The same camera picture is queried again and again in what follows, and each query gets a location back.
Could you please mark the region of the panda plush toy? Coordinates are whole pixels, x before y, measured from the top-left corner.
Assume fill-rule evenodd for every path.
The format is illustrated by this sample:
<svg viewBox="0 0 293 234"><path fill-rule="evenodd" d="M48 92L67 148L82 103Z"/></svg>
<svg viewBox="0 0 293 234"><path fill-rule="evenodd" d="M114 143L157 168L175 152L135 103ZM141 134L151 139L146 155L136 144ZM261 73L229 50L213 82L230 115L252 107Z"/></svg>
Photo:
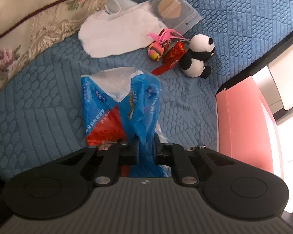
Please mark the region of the panda plush toy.
<svg viewBox="0 0 293 234"><path fill-rule="evenodd" d="M213 39L204 34L193 36L189 42L188 50L178 61L182 72L190 78L206 79L211 74L211 67L205 65L215 54Z"/></svg>

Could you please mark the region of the light blue face mask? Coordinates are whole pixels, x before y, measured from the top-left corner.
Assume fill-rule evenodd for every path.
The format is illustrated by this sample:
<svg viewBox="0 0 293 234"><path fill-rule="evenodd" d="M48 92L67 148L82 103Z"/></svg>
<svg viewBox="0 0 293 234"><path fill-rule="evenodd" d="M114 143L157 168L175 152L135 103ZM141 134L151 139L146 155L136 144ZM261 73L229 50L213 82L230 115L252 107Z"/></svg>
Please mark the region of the light blue face mask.
<svg viewBox="0 0 293 234"><path fill-rule="evenodd" d="M137 3L132 0L108 0L104 8L108 14L117 14L135 5L137 5Z"/></svg>

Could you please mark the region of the floral cream pillow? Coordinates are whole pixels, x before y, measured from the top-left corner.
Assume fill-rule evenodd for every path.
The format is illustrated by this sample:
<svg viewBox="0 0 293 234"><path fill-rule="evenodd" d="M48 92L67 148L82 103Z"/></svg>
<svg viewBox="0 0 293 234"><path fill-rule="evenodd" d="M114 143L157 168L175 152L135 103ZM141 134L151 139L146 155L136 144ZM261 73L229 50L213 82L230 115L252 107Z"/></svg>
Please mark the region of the floral cream pillow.
<svg viewBox="0 0 293 234"><path fill-rule="evenodd" d="M75 33L108 0L0 0L0 91L52 45Z"/></svg>

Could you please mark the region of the beige plastic cabinet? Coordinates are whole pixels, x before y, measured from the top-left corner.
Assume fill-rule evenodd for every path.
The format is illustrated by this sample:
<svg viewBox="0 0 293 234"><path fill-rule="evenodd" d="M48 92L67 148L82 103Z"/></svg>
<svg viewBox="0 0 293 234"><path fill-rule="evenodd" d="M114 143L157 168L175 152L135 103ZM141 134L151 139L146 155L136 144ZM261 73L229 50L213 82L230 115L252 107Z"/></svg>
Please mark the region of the beige plastic cabinet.
<svg viewBox="0 0 293 234"><path fill-rule="evenodd" d="M293 123L293 44L256 72L252 79L276 122Z"/></svg>

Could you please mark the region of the clear bag with beige puff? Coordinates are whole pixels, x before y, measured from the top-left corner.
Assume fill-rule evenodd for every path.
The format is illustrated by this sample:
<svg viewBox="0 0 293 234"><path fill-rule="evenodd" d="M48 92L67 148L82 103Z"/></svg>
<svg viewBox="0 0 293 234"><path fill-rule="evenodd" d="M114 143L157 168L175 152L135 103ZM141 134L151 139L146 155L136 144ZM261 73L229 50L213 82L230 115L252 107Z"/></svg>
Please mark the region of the clear bag with beige puff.
<svg viewBox="0 0 293 234"><path fill-rule="evenodd" d="M153 14L171 28L184 35L202 16L186 0L148 0Z"/></svg>

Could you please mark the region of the pink yellow plush toy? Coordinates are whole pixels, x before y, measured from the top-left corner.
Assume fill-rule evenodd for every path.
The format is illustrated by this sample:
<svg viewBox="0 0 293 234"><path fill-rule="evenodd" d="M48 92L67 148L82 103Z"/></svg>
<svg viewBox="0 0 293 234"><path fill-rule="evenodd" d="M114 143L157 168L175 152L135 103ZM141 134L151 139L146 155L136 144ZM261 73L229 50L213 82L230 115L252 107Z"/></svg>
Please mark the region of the pink yellow plush toy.
<svg viewBox="0 0 293 234"><path fill-rule="evenodd" d="M172 41L189 42L189 39L186 39L182 34L171 28L165 28L159 34L151 32L147 36L153 39L153 42L147 48L147 55L154 61L159 61L163 57Z"/></svg>

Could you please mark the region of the pink cardboard box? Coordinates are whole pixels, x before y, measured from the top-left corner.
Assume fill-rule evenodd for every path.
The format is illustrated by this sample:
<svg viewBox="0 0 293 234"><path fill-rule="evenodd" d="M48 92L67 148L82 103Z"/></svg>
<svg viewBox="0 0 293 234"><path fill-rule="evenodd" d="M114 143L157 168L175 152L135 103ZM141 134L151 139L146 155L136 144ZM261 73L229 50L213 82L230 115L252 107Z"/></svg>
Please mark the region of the pink cardboard box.
<svg viewBox="0 0 293 234"><path fill-rule="evenodd" d="M252 77L216 94L218 152L283 178L276 121Z"/></svg>

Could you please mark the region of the blue textured sofa cover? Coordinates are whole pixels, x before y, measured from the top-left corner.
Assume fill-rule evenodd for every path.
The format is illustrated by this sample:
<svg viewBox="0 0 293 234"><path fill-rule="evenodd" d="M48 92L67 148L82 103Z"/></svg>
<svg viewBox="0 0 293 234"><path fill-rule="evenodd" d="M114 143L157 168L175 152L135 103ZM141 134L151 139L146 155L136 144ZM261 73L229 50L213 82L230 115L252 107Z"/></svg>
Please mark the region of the blue textured sofa cover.
<svg viewBox="0 0 293 234"><path fill-rule="evenodd" d="M215 94L293 31L293 0L0 0L0 177L156 125L217 146Z"/></svg>

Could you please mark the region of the white paper towel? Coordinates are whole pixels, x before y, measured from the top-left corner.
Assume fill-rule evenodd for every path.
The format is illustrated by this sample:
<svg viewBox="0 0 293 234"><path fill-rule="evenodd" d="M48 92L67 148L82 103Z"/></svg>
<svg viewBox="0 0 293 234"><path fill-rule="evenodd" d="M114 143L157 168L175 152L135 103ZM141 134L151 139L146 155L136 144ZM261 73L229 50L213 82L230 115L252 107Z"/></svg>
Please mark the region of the white paper towel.
<svg viewBox="0 0 293 234"><path fill-rule="evenodd" d="M144 2L115 14L92 14L81 25L78 38L88 55L105 58L147 47L153 42L148 34L159 34L164 27Z"/></svg>

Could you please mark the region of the blue red plastic bag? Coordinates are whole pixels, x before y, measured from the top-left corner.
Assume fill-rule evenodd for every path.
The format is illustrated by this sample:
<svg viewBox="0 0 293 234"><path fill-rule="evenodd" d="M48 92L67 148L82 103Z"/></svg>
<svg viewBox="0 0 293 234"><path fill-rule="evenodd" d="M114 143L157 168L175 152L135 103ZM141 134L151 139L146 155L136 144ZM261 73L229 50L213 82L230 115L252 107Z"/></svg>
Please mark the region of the blue red plastic bag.
<svg viewBox="0 0 293 234"><path fill-rule="evenodd" d="M134 67L81 76L83 121L89 146L131 143L138 139L137 164L131 177L169 177L171 169L156 165L154 136L167 142L158 123L160 82Z"/></svg>

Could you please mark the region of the red foil packet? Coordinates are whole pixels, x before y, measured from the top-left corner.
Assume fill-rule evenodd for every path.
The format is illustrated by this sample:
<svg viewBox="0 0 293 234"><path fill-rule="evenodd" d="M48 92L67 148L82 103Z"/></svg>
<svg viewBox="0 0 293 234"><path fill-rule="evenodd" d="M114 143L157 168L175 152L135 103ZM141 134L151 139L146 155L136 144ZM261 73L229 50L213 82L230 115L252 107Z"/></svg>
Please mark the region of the red foil packet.
<svg viewBox="0 0 293 234"><path fill-rule="evenodd" d="M151 71L153 75L161 75L172 69L182 56L186 53L185 44L182 41L178 41L164 56L162 59L162 65Z"/></svg>

